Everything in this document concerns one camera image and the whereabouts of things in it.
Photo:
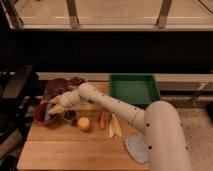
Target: carrot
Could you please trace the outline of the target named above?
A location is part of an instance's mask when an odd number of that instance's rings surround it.
[[[101,110],[101,113],[99,116],[99,128],[101,130],[104,130],[106,128],[105,109]]]

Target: green tray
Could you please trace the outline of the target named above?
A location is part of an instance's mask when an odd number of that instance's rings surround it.
[[[110,96],[140,108],[161,99],[154,75],[111,74],[109,82]]]

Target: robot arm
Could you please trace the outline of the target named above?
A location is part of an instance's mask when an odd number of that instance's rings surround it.
[[[169,103],[157,101],[144,111],[99,92],[90,83],[83,83],[76,90],[53,99],[57,105],[49,113],[70,110],[83,100],[102,105],[145,133],[152,171],[192,170],[179,115]]]

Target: red bowl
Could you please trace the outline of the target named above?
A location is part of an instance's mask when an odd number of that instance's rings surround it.
[[[36,120],[36,123],[44,125],[44,126],[49,126],[53,124],[57,118],[57,115],[53,115],[51,116],[51,119],[44,121],[47,105],[48,105],[48,102],[40,104],[36,108],[34,113],[35,114],[34,118]]]
[[[56,78],[48,81],[45,89],[47,90],[47,94],[53,98],[69,90],[69,81],[64,78]]]

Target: gray cloth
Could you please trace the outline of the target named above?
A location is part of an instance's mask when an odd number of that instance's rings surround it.
[[[129,154],[138,163],[144,163],[148,161],[147,145],[145,144],[144,135],[137,134],[129,136],[124,141],[126,149]]]

